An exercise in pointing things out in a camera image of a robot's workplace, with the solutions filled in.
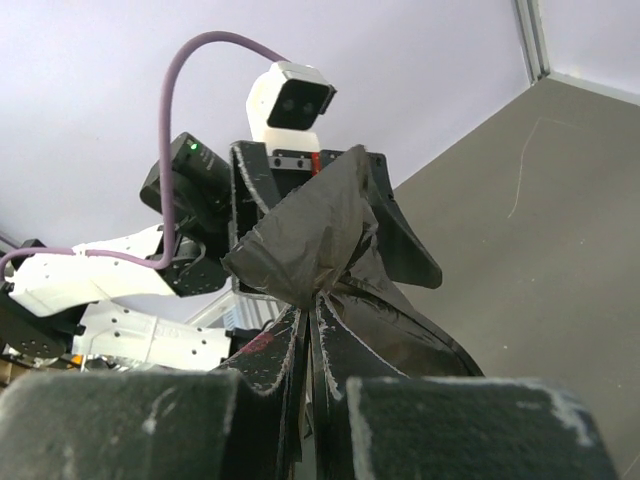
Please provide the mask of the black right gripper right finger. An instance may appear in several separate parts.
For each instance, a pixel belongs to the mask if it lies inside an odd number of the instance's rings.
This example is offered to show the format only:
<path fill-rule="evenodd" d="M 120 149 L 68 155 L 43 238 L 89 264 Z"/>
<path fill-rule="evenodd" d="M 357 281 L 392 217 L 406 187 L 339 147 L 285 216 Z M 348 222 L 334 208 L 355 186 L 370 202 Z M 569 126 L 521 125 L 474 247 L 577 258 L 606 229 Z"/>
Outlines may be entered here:
<path fill-rule="evenodd" d="M 339 318 L 310 314 L 321 479 L 613 479 L 590 412 L 529 378 L 411 379 Z"/>

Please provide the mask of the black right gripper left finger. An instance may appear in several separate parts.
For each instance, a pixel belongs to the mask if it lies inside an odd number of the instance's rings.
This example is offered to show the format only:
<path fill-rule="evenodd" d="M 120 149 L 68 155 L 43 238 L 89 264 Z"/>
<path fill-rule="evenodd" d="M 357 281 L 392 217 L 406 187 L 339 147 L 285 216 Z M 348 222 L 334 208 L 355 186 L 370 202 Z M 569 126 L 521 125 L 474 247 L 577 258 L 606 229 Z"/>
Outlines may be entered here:
<path fill-rule="evenodd" d="M 306 315 L 286 310 L 208 373 L 32 373 L 1 397 L 5 479 L 289 479 Z"/>

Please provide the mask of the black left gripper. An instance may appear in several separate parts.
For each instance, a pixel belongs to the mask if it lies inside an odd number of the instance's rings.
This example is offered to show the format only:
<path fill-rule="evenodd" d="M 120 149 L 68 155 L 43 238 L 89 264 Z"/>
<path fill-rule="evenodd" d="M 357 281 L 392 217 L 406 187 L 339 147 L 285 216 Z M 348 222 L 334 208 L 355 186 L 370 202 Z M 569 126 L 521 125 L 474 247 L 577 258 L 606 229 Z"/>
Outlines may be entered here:
<path fill-rule="evenodd" d="M 425 248 L 395 200 L 384 154 L 368 153 L 371 180 L 368 198 L 378 221 L 378 251 L 389 278 L 398 283 L 437 289 L 440 266 Z M 326 151 L 275 150 L 261 142 L 240 140 L 230 146 L 232 216 L 230 250 L 280 200 L 294 190 L 332 191 L 350 182 L 343 158 L 328 159 Z"/>

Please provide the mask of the black trash bag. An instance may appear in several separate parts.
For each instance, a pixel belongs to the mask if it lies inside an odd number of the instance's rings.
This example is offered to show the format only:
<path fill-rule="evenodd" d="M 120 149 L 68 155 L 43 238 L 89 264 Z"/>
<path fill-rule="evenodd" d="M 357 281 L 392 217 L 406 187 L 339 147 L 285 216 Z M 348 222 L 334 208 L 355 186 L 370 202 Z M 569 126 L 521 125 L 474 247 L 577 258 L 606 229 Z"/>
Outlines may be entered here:
<path fill-rule="evenodd" d="M 368 198 L 363 146 L 343 158 L 350 182 L 332 191 L 294 190 L 223 258 L 240 286 L 308 309 L 320 294 L 359 340 L 408 376 L 479 376 L 471 355 L 419 313 L 386 273 Z"/>

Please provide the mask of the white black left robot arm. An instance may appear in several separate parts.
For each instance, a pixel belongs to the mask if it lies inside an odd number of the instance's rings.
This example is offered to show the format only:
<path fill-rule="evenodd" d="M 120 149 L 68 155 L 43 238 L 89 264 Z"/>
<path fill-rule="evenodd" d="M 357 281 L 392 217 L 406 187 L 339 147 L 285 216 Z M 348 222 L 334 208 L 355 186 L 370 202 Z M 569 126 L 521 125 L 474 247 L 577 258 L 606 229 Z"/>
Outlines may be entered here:
<path fill-rule="evenodd" d="M 385 157 L 346 152 L 268 151 L 239 141 L 229 161 L 209 156 L 198 167 L 193 140 L 178 137 L 171 262 L 152 269 L 126 259 L 162 253 L 155 226 L 117 240 L 112 257 L 77 247 L 67 255 L 41 245 L 14 262 L 1 284 L 1 338 L 37 358 L 71 352 L 202 368 L 211 357 L 208 331 L 118 307 L 135 295 L 187 297 L 219 290 L 277 300 L 297 312 L 322 296 L 352 329 L 402 371 L 425 370 L 453 342 L 418 314 L 402 283 L 435 289 L 438 264 L 397 206 Z"/>

